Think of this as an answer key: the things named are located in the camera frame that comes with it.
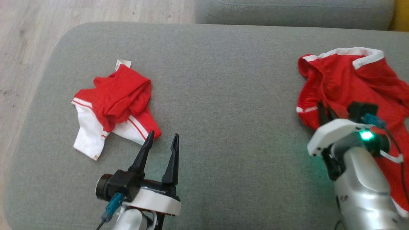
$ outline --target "wooden floor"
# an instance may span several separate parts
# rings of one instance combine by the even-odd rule
[[[83,23],[194,23],[195,0],[0,0],[0,230],[4,179],[57,41]]]

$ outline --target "yellow fabric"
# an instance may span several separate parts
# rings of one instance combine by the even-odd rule
[[[391,30],[409,31],[409,0],[395,0],[395,16]]]

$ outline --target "robotic arm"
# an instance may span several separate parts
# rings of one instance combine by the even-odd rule
[[[145,179],[145,165],[153,143],[151,131],[142,145],[134,163],[127,171],[104,174],[97,182],[98,199],[108,201],[102,223],[109,222],[120,207],[113,230],[161,230],[165,215],[179,215],[181,204],[176,195],[179,171],[179,135],[175,134],[171,145],[172,155],[162,181]],[[143,212],[151,212],[153,218]]]
[[[349,120],[339,119],[331,108],[328,116],[318,105],[321,127],[308,143],[311,156],[322,156],[329,178],[334,181],[341,222],[348,230],[396,230],[399,216],[390,196],[389,183],[374,157],[400,163],[403,157],[388,154],[386,135],[370,132],[366,114],[376,115],[377,106],[354,102]]]

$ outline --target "clothing tag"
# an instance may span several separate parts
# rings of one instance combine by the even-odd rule
[[[115,66],[115,71],[119,69],[119,65],[121,65],[121,64],[126,65],[128,68],[130,68],[131,61],[127,61],[127,60],[123,60],[123,59],[118,59],[118,60],[117,60],[117,64],[116,64],[116,66]]]

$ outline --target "gray fabric surface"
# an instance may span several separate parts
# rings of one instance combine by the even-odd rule
[[[72,29],[52,54],[21,132],[7,220],[14,230],[96,228],[107,204],[95,197],[97,180],[127,169],[140,146],[111,134],[98,161],[79,153],[70,102],[121,58],[153,83],[150,108],[163,135],[147,178],[161,179],[180,135],[182,210],[164,229],[332,229],[339,219],[333,186],[321,159],[307,154],[312,131],[295,112],[305,83],[297,60],[354,46],[384,50],[409,81],[406,33],[134,23]]]
[[[196,23],[386,30],[394,0],[197,0]]]

